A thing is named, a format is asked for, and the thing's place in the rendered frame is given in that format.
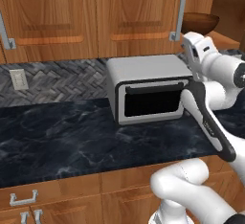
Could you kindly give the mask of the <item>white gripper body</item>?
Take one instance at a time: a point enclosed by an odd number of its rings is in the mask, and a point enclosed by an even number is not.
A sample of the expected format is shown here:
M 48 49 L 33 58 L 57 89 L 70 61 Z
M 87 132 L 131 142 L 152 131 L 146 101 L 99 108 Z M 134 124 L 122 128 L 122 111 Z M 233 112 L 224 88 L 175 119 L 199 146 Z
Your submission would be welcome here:
M 198 73 L 199 57 L 195 50 L 194 44 L 203 39 L 202 34 L 195 32 L 188 32 L 183 35 L 182 47 L 185 50 L 187 56 L 187 65 L 192 72 L 193 79 L 195 81 L 201 81 L 202 78 Z

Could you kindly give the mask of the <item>wooden open shelf cabinet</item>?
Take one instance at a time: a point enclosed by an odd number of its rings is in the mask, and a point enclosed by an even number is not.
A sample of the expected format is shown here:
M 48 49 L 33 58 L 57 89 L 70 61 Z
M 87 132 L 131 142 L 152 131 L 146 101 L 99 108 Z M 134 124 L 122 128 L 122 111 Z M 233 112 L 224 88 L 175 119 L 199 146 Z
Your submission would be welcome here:
M 245 32 L 245 0 L 186 0 L 185 12 L 217 15 L 219 23 L 209 33 L 219 50 L 238 49 Z

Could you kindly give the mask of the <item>wooden base cabinet door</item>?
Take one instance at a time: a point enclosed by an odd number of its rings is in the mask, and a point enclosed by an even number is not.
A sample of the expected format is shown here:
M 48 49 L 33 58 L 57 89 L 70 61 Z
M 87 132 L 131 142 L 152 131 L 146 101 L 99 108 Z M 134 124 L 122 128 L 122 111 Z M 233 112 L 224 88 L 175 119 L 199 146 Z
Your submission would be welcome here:
M 29 208 L 17 208 L 0 211 L 0 224 L 21 224 L 20 213 L 29 212 L 29 217 L 27 218 L 27 224 L 33 224 L 33 218 L 30 214 Z
M 148 224 L 160 203 L 149 186 L 104 193 L 104 224 Z
M 42 211 L 41 224 L 103 224 L 99 194 L 34 205 L 31 210 Z

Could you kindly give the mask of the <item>dark brown wooden bowl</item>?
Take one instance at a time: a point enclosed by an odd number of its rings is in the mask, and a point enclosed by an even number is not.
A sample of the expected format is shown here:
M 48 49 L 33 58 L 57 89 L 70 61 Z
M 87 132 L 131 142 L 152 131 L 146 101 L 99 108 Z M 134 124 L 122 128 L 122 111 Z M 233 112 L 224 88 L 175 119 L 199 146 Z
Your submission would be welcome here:
M 206 35 L 213 31 L 219 22 L 219 17 L 200 12 L 185 12 L 182 23 L 182 34 L 195 32 Z

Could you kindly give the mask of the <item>silver toaster oven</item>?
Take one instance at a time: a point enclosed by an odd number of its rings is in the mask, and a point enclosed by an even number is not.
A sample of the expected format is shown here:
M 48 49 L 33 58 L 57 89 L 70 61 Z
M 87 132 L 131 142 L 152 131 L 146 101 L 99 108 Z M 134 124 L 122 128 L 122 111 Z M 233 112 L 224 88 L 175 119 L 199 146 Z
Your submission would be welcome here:
M 114 120 L 120 124 L 179 119 L 184 108 L 180 95 L 192 77 L 176 55 L 110 58 L 106 63 L 107 97 Z M 162 86 L 183 82 L 182 90 L 129 95 L 125 87 Z

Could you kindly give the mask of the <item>wooden drawer front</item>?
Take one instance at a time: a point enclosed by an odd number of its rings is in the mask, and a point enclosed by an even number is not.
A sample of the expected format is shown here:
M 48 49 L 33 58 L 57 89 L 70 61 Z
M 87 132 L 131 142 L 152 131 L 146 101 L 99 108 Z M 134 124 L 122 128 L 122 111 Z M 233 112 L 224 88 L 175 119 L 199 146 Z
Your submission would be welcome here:
M 96 174 L 83 175 L 0 189 L 0 210 L 11 209 L 11 193 L 18 200 L 31 198 L 38 190 L 36 204 L 50 203 L 76 197 L 100 195 L 100 177 Z
M 230 170 L 228 164 L 221 161 L 217 156 L 204 156 L 201 157 L 201 160 L 207 164 L 210 172 L 210 177 L 205 184 L 208 184 L 216 173 Z M 146 186 L 149 184 L 150 176 L 155 171 L 173 164 L 175 161 L 103 172 L 100 174 L 101 192 L 109 193 Z

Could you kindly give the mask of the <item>wooden wall cabinet door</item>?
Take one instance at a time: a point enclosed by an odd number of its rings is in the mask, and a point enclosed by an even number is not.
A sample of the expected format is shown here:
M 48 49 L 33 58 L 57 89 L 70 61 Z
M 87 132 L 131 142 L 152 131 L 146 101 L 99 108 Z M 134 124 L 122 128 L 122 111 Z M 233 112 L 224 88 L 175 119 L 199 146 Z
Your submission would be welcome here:
M 180 0 L 97 0 L 99 56 L 172 54 Z
M 96 0 L 0 0 L 8 63 L 98 56 Z

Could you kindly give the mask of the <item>white wall outlet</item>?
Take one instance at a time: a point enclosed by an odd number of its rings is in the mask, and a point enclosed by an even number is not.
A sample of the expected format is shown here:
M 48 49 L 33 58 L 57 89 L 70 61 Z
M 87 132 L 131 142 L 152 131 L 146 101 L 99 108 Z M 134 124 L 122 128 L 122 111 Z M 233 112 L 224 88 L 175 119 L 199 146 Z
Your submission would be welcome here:
M 10 70 L 10 75 L 15 90 L 27 90 L 29 88 L 24 69 Z

